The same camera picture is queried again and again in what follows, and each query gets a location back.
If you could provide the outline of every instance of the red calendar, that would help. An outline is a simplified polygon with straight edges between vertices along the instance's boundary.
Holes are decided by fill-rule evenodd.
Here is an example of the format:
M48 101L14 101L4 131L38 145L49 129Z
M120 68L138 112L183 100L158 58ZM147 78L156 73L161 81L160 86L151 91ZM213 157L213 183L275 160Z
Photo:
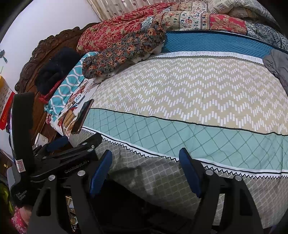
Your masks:
M9 88L5 79L0 76L0 129L4 130L7 124L7 116L13 101L14 92Z

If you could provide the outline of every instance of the white cup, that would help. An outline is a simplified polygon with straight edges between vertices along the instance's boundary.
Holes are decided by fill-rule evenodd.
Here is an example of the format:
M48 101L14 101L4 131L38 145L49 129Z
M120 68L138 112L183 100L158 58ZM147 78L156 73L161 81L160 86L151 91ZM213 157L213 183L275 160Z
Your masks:
M43 146L47 143L48 143L48 138L43 136L41 133L38 133L35 139L35 145L38 144L38 145Z

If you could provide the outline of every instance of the white wall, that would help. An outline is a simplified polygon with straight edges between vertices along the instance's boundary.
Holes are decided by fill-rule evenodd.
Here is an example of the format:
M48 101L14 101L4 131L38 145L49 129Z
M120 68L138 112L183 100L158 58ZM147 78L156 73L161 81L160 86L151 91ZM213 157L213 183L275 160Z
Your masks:
M76 26L83 28L99 18L86 0L34 0L8 29L0 49L5 50L8 63L0 59L0 70L9 87L14 90L20 72L40 40ZM0 149L12 155L8 133L0 130Z

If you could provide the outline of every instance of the wooden headboard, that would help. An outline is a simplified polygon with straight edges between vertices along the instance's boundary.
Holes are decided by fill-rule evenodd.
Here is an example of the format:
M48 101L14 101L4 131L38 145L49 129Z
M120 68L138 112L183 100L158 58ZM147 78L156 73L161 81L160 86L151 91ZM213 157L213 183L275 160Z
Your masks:
M61 48L67 46L76 50L78 40L82 33L89 27L96 23L90 23L83 29L75 27L73 29L64 30L56 36L49 36L45 40L41 40L38 46L33 50L32 57L29 62L25 64L21 73L20 79L15 85L17 93L34 92L34 106L33 106L33 128L32 143L38 133L48 137L51 142L57 132L46 123L46 112L44 112L44 104L38 100L39 92L34 85L34 80L37 77L42 66L48 62Z

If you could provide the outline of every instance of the yellow object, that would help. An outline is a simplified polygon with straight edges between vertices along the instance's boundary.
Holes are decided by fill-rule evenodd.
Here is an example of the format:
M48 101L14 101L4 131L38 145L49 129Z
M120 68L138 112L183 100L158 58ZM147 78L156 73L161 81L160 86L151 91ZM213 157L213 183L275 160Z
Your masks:
M11 202L8 200L9 197L9 189L3 183L0 183L0 199L3 199L5 203L8 205L8 209L11 215L14 215L14 208Z
M3 76L0 76L0 89L2 89L4 84L5 84L5 79L3 78Z

